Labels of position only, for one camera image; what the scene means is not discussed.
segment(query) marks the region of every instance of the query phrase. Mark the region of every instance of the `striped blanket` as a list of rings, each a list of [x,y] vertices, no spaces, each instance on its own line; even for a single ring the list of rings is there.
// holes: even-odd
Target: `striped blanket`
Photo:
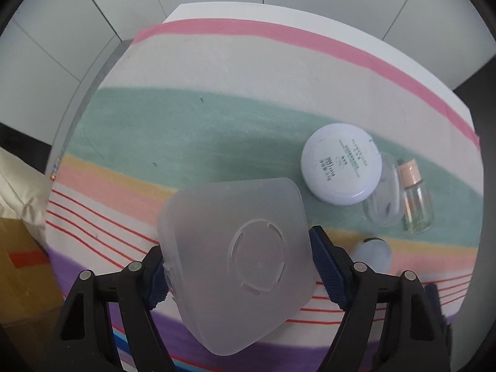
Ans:
[[[306,188],[299,159],[323,125],[355,124],[381,151],[415,158],[435,208],[418,236],[381,228],[360,204],[334,207]],[[352,248],[371,235],[405,269],[435,282],[448,320],[467,292],[479,244],[483,167],[473,128],[416,79],[349,44],[281,24],[187,19],[142,31],[101,84],[60,165],[46,238],[67,295],[81,270],[115,272],[157,244],[163,201],[204,182],[288,177],[309,225]],[[378,345],[378,305],[362,368]],[[310,302],[259,342],[215,356],[183,326],[171,296],[153,311],[178,370],[316,370],[343,312],[316,281]],[[120,314],[111,307],[122,360],[133,365]]]

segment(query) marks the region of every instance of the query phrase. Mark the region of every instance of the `green stripe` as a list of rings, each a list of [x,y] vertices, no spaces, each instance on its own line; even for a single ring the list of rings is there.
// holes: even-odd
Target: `green stripe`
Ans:
[[[310,224],[478,246],[482,197],[438,165],[375,135],[380,150],[398,160],[417,160],[435,206],[433,228],[412,236],[402,225],[377,227],[365,218],[361,204],[336,207],[313,197],[301,176],[301,151],[315,130],[334,121],[236,96],[100,89],[78,124],[68,152],[136,179],[178,189],[204,182],[285,176],[300,188]]]

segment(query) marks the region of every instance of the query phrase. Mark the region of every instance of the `pink bottle cap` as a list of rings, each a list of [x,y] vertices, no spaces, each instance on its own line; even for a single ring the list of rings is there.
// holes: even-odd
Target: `pink bottle cap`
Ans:
[[[422,181],[419,168],[417,166],[417,161],[415,161],[414,159],[406,162],[406,164],[400,165],[399,169],[401,174],[401,181],[403,182],[403,187],[405,189]]]

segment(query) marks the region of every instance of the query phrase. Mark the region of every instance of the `red thin stripe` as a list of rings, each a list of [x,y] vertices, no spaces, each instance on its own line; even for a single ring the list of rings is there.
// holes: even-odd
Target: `red thin stripe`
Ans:
[[[124,331],[124,329],[117,327],[115,324],[113,324],[112,327],[115,328],[117,331],[120,331],[124,336],[126,335],[126,332]]]
[[[26,252],[11,252],[8,254],[15,268],[27,266],[37,266],[41,264],[49,264],[47,255],[41,250],[30,250]]]
[[[455,300],[460,299],[460,298],[463,298],[464,296],[465,296],[465,294],[463,294],[462,296],[460,296],[460,297],[458,297],[458,298],[455,298],[455,299],[449,300],[448,302],[442,303],[442,304],[441,304],[441,306],[443,306],[443,305],[447,305],[448,303],[451,303],[451,302],[454,302]]]
[[[381,320],[384,320],[384,318],[380,317],[378,319],[372,320],[372,322],[381,321]],[[286,321],[290,323],[305,323],[305,324],[341,324],[341,321],[318,321],[318,320],[299,320],[299,319],[288,319]]]
[[[461,285],[464,285],[464,284],[469,284],[470,281],[465,281],[464,283],[460,283],[460,284],[457,284],[457,285],[452,285],[451,287],[445,287],[445,288],[439,288],[438,291],[442,291],[442,290],[450,290],[451,288],[456,288],[456,287],[459,287]]]
[[[100,228],[99,226],[95,225],[93,222],[91,221],[88,221],[85,217],[79,215],[77,212],[67,208],[67,207],[64,207],[62,204],[58,204],[56,203],[55,201],[52,201],[52,200],[48,200],[49,203],[52,203],[53,205],[57,206],[57,207],[60,207],[61,209],[65,210],[65,211],[68,211],[70,212],[71,214],[74,214],[76,217],[82,219],[83,221],[85,221],[86,223],[88,223],[89,225],[91,225],[92,227],[98,229],[99,231],[103,232],[103,233],[106,233],[108,236],[110,237],[113,237],[115,240],[123,243],[124,245],[126,246],[129,246],[129,247],[132,247],[134,250],[137,250],[138,252],[140,253],[143,253],[144,255],[146,255],[146,252],[143,250],[143,249],[140,249],[139,247],[136,247],[134,245],[131,245],[131,243],[129,242],[126,242],[124,240],[122,240],[120,237],[116,237],[115,235],[113,235],[112,233],[110,232],[107,232],[105,231],[103,228]]]
[[[98,243],[101,243],[103,246],[105,247],[108,247],[110,250],[113,250],[115,253],[118,253],[120,254],[122,257],[126,258],[127,260],[129,261],[136,261],[135,259],[133,259],[132,257],[129,257],[128,255],[126,255],[125,253],[122,253],[120,250],[117,250],[116,248],[106,244],[105,242],[99,240],[97,237],[94,237],[93,235],[91,235],[90,232],[86,231],[85,229],[81,228],[79,225],[75,224],[73,221],[70,221],[68,220],[67,218],[59,215],[59,214],[56,214],[54,213],[53,211],[50,211],[50,210],[47,210],[46,211],[48,214],[52,214],[54,217],[57,217],[57,218],[60,218],[62,220],[64,220],[65,222],[71,224],[71,225],[74,225],[76,228],[78,228],[80,231],[83,231],[86,235],[88,235],[90,238],[93,238],[94,240],[96,240]]]
[[[327,313],[344,313],[344,310],[341,309],[316,309],[316,308],[301,308],[300,310],[304,312],[327,312]],[[386,308],[377,308],[378,310],[386,310]]]
[[[124,266],[120,265],[119,263],[117,263],[116,261],[113,261],[110,257],[107,257],[106,255],[104,255],[103,253],[100,253],[98,250],[96,250],[94,247],[91,247],[89,244],[87,244],[85,241],[83,241],[80,237],[76,236],[75,234],[73,234],[72,232],[69,232],[67,230],[65,230],[64,228],[61,228],[53,223],[51,223],[50,221],[46,221],[46,223],[48,225],[50,225],[51,227],[55,228],[55,229],[58,229],[59,231],[61,232],[64,232],[66,235],[69,235],[71,237],[73,237],[74,239],[76,239],[77,241],[81,242],[83,245],[85,245],[87,248],[89,248],[90,250],[92,250],[93,252],[95,252],[97,255],[103,257],[105,260],[108,260],[110,261],[113,265],[116,265],[118,268],[122,269],[124,268]]]
[[[65,194],[60,193],[60,192],[59,192],[59,191],[57,191],[57,190],[52,190],[52,191],[53,191],[55,194],[58,194],[59,196],[62,196],[62,197],[64,197],[64,198],[66,198],[66,199],[68,199],[68,200],[72,201],[73,203],[76,203],[77,205],[79,205],[79,206],[83,207],[84,209],[86,209],[86,210],[88,210],[88,211],[90,211],[90,212],[94,213],[94,214],[95,214],[95,215],[97,215],[98,217],[103,218],[105,221],[108,221],[108,222],[110,222],[111,224],[117,225],[118,227],[120,227],[120,228],[122,228],[122,229],[124,229],[124,230],[126,230],[126,231],[128,231],[128,232],[134,233],[136,236],[142,237],[142,238],[143,238],[143,239],[145,239],[146,241],[148,241],[148,242],[152,242],[152,243],[154,243],[155,245],[158,245],[158,244],[159,244],[157,241],[153,240],[152,238],[149,238],[148,236],[143,235],[142,233],[139,233],[139,232],[133,231],[132,229],[130,229],[130,228],[128,228],[128,227],[125,227],[124,225],[121,225],[121,224],[119,224],[119,223],[117,223],[117,222],[113,221],[112,219],[110,219],[110,218],[107,218],[107,217],[103,216],[102,214],[99,214],[98,212],[96,212],[96,211],[92,210],[91,208],[86,207],[84,204],[81,204],[79,201],[74,200],[72,197],[66,196]]]
[[[465,277],[470,277],[472,273],[467,274],[467,275],[460,275],[459,277],[452,277],[452,278],[446,278],[444,280],[436,280],[436,281],[427,281],[423,282],[422,284],[437,284],[437,283],[443,283],[445,281],[453,281],[453,280],[458,280],[460,278],[465,278]]]
[[[464,288],[464,289],[462,289],[462,290],[457,290],[457,291],[452,292],[452,293],[450,293],[450,294],[443,295],[442,297],[439,297],[439,299],[441,299],[441,298],[446,298],[446,297],[449,297],[449,296],[451,296],[451,295],[459,294],[460,292],[463,292],[463,291],[465,291],[465,290],[467,290],[467,289],[468,289],[468,287],[467,287],[467,288]]]
[[[112,327],[115,328],[117,331],[121,332],[123,335],[126,335],[126,333],[124,332],[124,330],[121,329],[120,327],[117,327],[115,324],[113,324]],[[174,358],[177,361],[184,362],[185,364],[188,364],[188,365],[191,365],[191,366],[195,366],[196,368],[209,370],[211,372],[223,372],[223,371],[221,371],[219,369],[210,369],[210,368],[207,368],[206,366],[195,364],[195,363],[193,363],[191,361],[187,361],[184,358],[180,358],[179,356],[176,356],[176,355],[172,355],[172,354],[169,354],[169,355],[170,355],[171,358]]]

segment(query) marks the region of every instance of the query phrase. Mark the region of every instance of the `frosted plastic container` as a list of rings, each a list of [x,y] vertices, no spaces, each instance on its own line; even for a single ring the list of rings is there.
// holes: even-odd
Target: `frosted plastic container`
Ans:
[[[158,233],[183,323],[213,354],[246,348],[312,297],[307,220],[289,179],[180,190],[165,203]]]

